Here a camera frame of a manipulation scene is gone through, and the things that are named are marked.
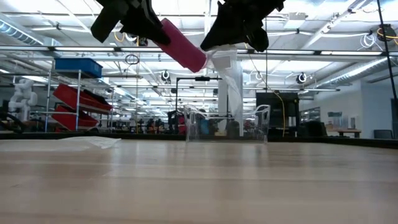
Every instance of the pink object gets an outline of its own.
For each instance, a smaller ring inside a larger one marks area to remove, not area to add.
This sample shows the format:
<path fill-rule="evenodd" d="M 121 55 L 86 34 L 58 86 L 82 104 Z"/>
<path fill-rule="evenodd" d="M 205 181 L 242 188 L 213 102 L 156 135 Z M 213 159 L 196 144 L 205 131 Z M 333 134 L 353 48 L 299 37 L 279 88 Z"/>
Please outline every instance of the pink object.
<path fill-rule="evenodd" d="M 199 72 L 206 63 L 205 53 L 195 47 L 168 19 L 163 19 L 162 24 L 162 29 L 170 37 L 171 43 L 156 44 L 184 68 L 194 73 Z"/>

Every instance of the white robot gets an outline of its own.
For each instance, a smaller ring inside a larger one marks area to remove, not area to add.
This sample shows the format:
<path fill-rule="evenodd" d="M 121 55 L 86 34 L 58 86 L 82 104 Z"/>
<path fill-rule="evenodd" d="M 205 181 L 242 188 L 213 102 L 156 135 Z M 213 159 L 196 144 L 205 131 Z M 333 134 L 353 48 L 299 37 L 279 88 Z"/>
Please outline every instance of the white robot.
<path fill-rule="evenodd" d="M 15 84 L 15 93 L 8 103 L 9 112 L 20 119 L 21 121 L 29 120 L 30 107 L 37 104 L 37 94 L 32 91 L 33 80 L 22 79 L 18 84 Z M 21 113 L 18 115 L 16 110 L 20 108 Z"/>

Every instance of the chair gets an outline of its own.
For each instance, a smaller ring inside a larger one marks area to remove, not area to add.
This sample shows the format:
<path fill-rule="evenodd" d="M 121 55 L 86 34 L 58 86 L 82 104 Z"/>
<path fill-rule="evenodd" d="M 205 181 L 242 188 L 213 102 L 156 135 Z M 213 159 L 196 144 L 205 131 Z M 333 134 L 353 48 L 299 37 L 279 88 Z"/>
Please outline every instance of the chair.
<path fill-rule="evenodd" d="M 308 121 L 302 123 L 298 129 L 300 137 L 327 137 L 326 127 L 323 122 Z"/>
<path fill-rule="evenodd" d="M 394 139 L 394 135 L 391 130 L 374 130 L 375 139 Z"/>

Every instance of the clear plastic container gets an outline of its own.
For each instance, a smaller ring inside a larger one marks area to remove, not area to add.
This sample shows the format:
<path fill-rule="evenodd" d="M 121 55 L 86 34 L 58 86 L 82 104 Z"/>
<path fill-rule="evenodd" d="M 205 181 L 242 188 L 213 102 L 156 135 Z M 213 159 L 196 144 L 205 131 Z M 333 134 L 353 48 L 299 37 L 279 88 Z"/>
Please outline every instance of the clear plastic container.
<path fill-rule="evenodd" d="M 233 118 L 227 114 L 205 113 L 194 106 L 185 105 L 187 142 L 267 143 L 270 110 L 269 105 L 261 105 L 252 112 L 243 113 L 240 118 Z"/>

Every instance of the desk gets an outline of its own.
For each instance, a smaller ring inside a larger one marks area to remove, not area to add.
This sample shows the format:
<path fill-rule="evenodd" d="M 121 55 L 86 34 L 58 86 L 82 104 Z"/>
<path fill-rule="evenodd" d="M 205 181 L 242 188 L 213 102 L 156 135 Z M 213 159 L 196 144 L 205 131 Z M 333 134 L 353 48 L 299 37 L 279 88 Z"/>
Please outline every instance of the desk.
<path fill-rule="evenodd" d="M 362 133 L 362 131 L 358 129 L 333 129 L 328 131 L 337 132 L 340 137 L 343 137 L 344 133 L 354 133 L 355 138 L 360 138 L 360 134 Z"/>
<path fill-rule="evenodd" d="M 395 224 L 398 150 L 0 141 L 0 223 Z"/>

